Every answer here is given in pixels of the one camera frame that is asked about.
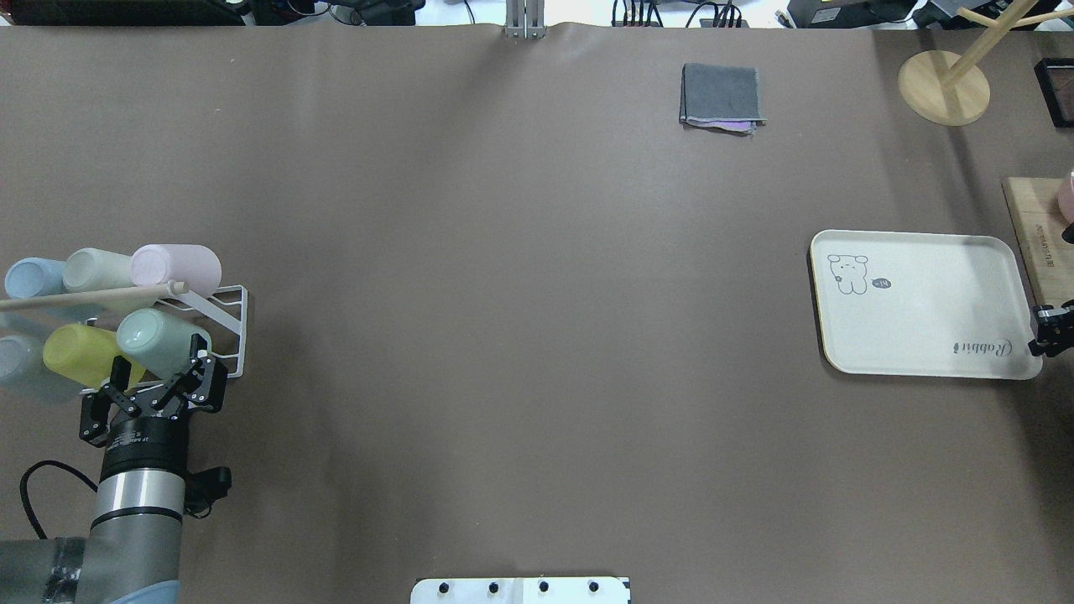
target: mint green cup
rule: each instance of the mint green cup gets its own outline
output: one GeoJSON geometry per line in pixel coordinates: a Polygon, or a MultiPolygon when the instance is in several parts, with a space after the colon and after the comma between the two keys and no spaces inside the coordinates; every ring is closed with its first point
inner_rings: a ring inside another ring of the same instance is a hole
{"type": "Polygon", "coordinates": [[[154,375],[169,379],[190,364],[190,337],[195,333],[212,349],[213,342],[204,329],[156,308],[142,308],[119,323],[116,343],[154,375]]]}

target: gray cloth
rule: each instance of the gray cloth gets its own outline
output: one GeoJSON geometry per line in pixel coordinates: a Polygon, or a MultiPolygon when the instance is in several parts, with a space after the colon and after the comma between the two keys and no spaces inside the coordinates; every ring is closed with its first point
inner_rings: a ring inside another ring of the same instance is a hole
{"type": "Polygon", "coordinates": [[[722,127],[726,121],[760,121],[760,85],[752,67],[686,63],[682,68],[679,121],[722,127]]]}

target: wooden board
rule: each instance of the wooden board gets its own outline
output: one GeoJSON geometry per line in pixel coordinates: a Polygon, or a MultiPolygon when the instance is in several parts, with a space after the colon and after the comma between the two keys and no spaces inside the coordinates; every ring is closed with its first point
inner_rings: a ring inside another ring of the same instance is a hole
{"type": "Polygon", "coordinates": [[[1074,299],[1074,245],[1062,240],[1068,222],[1059,212],[1061,178],[1004,178],[1003,193],[1037,304],[1061,306],[1074,299]]]}

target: wooden stick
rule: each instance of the wooden stick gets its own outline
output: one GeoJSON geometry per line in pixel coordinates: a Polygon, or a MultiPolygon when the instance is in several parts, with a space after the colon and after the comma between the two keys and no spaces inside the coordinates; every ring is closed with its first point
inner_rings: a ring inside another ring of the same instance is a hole
{"type": "Polygon", "coordinates": [[[48,308],[50,306],[75,306],[78,304],[103,304],[117,300],[156,300],[158,298],[175,298],[189,291],[183,282],[170,282],[162,285],[146,287],[122,287],[119,289],[102,289],[100,291],[81,291],[77,293],[59,293],[41,296],[39,298],[23,298],[20,300],[0,301],[0,313],[9,311],[29,311],[31,308],[48,308]]]}
{"type": "Polygon", "coordinates": [[[996,19],[996,27],[989,27],[988,31],[981,34],[981,38],[970,46],[970,49],[966,52],[955,64],[950,66],[943,75],[940,76],[940,86],[944,89],[948,89],[956,82],[961,80],[966,72],[973,69],[977,62],[988,54],[988,51],[992,49],[1006,32],[1011,31],[1011,28],[1020,19],[1026,16],[1026,13],[1033,8],[1036,0],[1014,0],[1000,18],[996,19]]]}
{"type": "MultiPolygon", "coordinates": [[[[996,19],[990,19],[981,13],[974,13],[973,11],[967,9],[966,6],[960,6],[958,9],[958,16],[964,18],[966,20],[973,21],[977,25],[983,25],[985,27],[996,27],[998,21],[996,19]]],[[[1036,25],[1039,23],[1048,21],[1051,19],[1061,19],[1063,17],[1074,16],[1074,9],[1066,9],[1064,11],[1056,11],[1054,13],[1045,13],[1043,15],[1034,15],[1032,17],[1026,17],[1024,19],[1018,19],[1015,21],[1015,27],[1026,27],[1029,25],[1036,25]]]]}
{"type": "Polygon", "coordinates": [[[958,8],[958,16],[962,17],[968,21],[973,21],[977,25],[983,25],[985,27],[996,27],[998,24],[996,19],[988,18],[981,13],[974,13],[973,11],[967,9],[966,6],[958,8]]]}
{"type": "Polygon", "coordinates": [[[1066,9],[1064,11],[1056,11],[1054,13],[1044,13],[1043,15],[1034,15],[1032,17],[1026,17],[1024,19],[1018,19],[1018,23],[1014,24],[1015,27],[1026,27],[1027,25],[1036,25],[1039,23],[1049,21],[1051,19],[1061,19],[1063,17],[1074,16],[1074,9],[1066,9]]]}

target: pink cup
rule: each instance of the pink cup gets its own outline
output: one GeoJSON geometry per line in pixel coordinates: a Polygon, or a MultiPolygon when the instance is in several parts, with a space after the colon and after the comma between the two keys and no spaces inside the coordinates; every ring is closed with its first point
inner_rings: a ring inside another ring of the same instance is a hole
{"type": "Polygon", "coordinates": [[[185,282],[190,291],[208,298],[220,287],[220,259],[204,245],[145,245],[131,256],[134,285],[185,282]]]}
{"type": "Polygon", "coordinates": [[[1074,224],[1074,171],[1059,185],[1059,211],[1068,225],[1074,224]]]}

